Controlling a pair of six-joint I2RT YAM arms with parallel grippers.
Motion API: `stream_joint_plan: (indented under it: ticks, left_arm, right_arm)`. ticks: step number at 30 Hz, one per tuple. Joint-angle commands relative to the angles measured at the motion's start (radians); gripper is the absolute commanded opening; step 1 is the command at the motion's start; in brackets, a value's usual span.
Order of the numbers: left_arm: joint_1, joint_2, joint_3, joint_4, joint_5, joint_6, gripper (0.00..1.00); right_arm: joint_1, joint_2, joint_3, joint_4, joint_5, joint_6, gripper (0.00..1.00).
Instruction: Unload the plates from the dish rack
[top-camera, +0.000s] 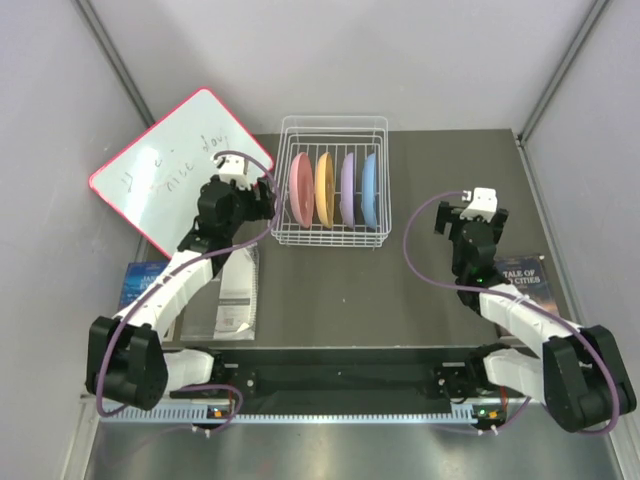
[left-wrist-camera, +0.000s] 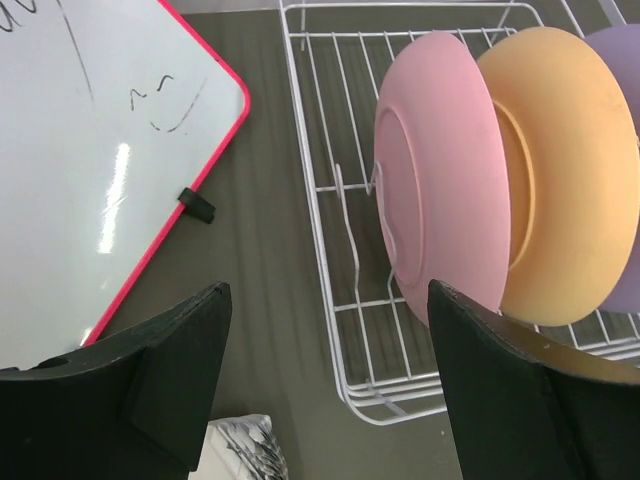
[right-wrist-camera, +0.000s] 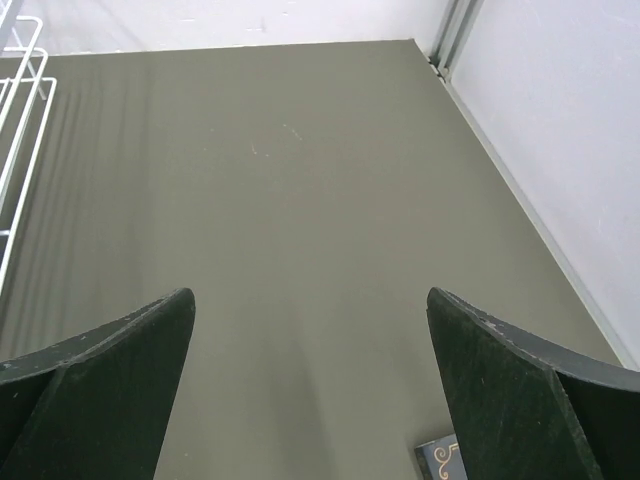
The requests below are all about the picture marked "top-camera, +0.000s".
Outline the pink plate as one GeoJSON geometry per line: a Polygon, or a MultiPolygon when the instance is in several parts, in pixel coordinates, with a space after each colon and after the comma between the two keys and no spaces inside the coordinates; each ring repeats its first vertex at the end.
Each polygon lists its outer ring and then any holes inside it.
{"type": "Polygon", "coordinates": [[[291,163],[289,198],[296,222],[303,228],[309,228],[313,219],[315,193],[311,161],[305,152],[296,155],[291,163]]]}

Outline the yellow plate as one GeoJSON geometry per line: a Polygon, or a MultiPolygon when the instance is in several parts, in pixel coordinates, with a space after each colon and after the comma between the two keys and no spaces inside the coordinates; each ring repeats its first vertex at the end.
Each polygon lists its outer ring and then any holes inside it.
{"type": "Polygon", "coordinates": [[[334,225],[335,185],[333,160],[329,152],[323,153],[315,170],[315,205],[318,218],[325,228],[334,225]]]}

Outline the blue plate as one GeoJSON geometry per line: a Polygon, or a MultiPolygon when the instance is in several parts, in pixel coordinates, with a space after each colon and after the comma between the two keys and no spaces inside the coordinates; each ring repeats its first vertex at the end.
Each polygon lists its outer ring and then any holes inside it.
{"type": "Polygon", "coordinates": [[[377,165],[376,154],[371,153],[364,161],[362,170],[362,201],[361,210],[368,228],[375,230],[377,228],[377,210],[376,210],[376,193],[377,193],[377,165]]]}

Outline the purple plate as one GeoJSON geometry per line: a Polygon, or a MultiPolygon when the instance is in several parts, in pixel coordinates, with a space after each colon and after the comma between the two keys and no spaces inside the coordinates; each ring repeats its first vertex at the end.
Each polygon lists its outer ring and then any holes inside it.
{"type": "Polygon", "coordinates": [[[344,224],[355,227],[354,212],[355,160],[353,153],[347,153],[341,168],[340,211],[344,224]]]}

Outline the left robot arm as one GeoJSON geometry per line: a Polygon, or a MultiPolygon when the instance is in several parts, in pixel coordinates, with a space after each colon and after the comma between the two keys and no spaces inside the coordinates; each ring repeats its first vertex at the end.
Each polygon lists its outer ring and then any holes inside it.
{"type": "Polygon", "coordinates": [[[165,270],[113,317],[98,317],[89,329],[85,386],[102,417],[121,409],[153,409],[169,392],[195,387],[216,396],[227,374],[214,354],[185,349],[167,353],[162,339],[195,294],[213,280],[238,250],[233,239],[246,222],[274,222],[282,210],[271,174],[242,186],[238,174],[215,175],[200,189],[198,213],[165,270]]]}

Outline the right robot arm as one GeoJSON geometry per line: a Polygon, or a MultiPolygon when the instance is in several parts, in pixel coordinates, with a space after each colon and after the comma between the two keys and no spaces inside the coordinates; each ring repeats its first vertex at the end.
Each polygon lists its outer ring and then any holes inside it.
{"type": "Polygon", "coordinates": [[[500,386],[543,404],[565,431],[575,433],[636,410],[638,402],[613,334],[581,327],[538,305],[495,265],[508,212],[471,217],[439,204],[434,229],[453,246],[454,287],[462,304],[503,327],[528,349],[502,343],[477,348],[466,360],[467,384],[487,396],[500,386]]]}

